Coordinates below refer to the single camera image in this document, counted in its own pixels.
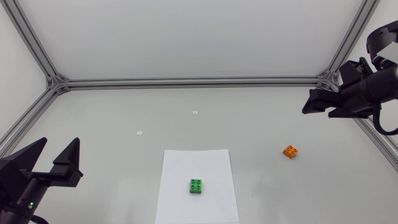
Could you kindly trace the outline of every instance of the black cable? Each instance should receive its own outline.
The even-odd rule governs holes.
[[[45,221],[44,218],[38,217],[37,215],[33,215],[32,218],[30,218],[30,220],[37,224],[49,224],[47,221]]]
[[[373,124],[376,130],[383,135],[395,135],[398,134],[398,128],[393,131],[385,131],[380,125],[380,103],[373,105]]]

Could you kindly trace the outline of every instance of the lego brick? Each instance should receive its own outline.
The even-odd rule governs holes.
[[[201,193],[201,180],[191,179],[189,192],[200,194]]]
[[[293,159],[293,157],[296,155],[297,152],[298,150],[293,146],[287,146],[283,151],[283,154],[287,156],[289,159]]]

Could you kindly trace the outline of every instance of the white wall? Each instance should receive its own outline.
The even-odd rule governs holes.
[[[371,65],[371,58],[366,52],[366,39],[368,35],[375,29],[384,26],[390,22],[398,20],[398,1],[396,0],[382,0],[376,8],[369,24],[365,28],[361,38],[358,40],[353,52],[349,56],[349,60],[358,61],[359,57],[365,57]],[[382,105],[381,111],[382,127],[391,131],[398,127],[398,100],[393,100]],[[393,136],[393,139],[398,142],[398,136]]]
[[[397,172],[352,119],[302,114],[307,98],[308,88],[73,91],[17,148],[47,137],[34,170],[48,172],[81,139],[78,187],[50,188],[37,210],[50,223],[154,223],[166,149],[229,149],[241,223],[396,223]]]
[[[45,76],[0,6],[0,136],[45,91]]]
[[[315,76],[361,1],[20,0],[71,79]]]

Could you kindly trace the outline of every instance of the orange lego block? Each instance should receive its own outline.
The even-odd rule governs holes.
[[[297,152],[298,150],[293,146],[287,146],[286,149],[283,151],[283,154],[287,156],[289,159],[293,159],[293,157],[296,155]]]

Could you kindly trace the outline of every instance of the aluminum frame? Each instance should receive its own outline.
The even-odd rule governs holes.
[[[0,0],[22,40],[42,69],[47,90],[12,125],[0,139],[0,158],[8,156],[21,139],[51,105],[58,95],[71,90],[119,90],[127,88],[211,88],[211,87],[257,87],[257,86],[307,86],[338,91],[338,68],[361,36],[380,0],[363,0],[347,33],[332,58],[329,66],[319,75],[307,77],[209,77],[209,78],[130,78],[69,80],[59,74],[51,62],[18,0]],[[390,137],[379,134],[372,120],[354,119],[370,140],[383,153],[398,172],[398,145]]]

